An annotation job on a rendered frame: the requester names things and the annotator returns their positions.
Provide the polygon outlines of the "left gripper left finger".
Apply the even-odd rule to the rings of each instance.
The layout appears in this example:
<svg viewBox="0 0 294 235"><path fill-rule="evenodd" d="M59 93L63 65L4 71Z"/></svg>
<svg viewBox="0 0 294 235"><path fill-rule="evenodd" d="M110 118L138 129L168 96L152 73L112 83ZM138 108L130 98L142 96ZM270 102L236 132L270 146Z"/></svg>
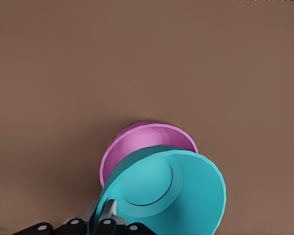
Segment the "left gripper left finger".
<svg viewBox="0 0 294 235"><path fill-rule="evenodd" d="M54 230L54 235L94 235L94 217L98 202L95 199L84 214L67 219Z"/></svg>

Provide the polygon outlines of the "pink bowl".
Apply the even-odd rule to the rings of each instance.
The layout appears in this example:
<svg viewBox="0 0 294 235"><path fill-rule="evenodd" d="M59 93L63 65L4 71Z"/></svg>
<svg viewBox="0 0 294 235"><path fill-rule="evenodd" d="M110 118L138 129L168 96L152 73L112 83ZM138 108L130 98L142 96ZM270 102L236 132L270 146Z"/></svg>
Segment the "pink bowl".
<svg viewBox="0 0 294 235"><path fill-rule="evenodd" d="M198 153L195 141L182 129L162 121L137 121L123 128L109 143L99 168L101 185L104 186L112 170L127 155L157 145L174 146Z"/></svg>

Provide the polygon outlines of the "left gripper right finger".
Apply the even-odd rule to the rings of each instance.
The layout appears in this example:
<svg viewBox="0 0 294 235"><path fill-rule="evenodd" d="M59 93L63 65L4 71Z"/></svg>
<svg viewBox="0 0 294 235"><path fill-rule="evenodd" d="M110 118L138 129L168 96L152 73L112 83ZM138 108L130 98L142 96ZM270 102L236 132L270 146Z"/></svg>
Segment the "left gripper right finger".
<svg viewBox="0 0 294 235"><path fill-rule="evenodd" d="M95 229L95 235L125 235L126 219L117 215L117 202L110 199L105 204Z"/></svg>

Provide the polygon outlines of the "blue bowl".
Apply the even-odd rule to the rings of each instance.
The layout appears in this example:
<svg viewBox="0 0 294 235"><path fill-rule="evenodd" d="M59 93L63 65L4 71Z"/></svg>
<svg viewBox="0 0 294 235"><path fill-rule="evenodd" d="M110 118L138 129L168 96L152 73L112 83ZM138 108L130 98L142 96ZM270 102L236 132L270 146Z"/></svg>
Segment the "blue bowl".
<svg viewBox="0 0 294 235"><path fill-rule="evenodd" d="M123 158L102 189L94 223L116 201L116 214L158 235L212 235L226 205L226 186L206 157L173 146L139 149Z"/></svg>

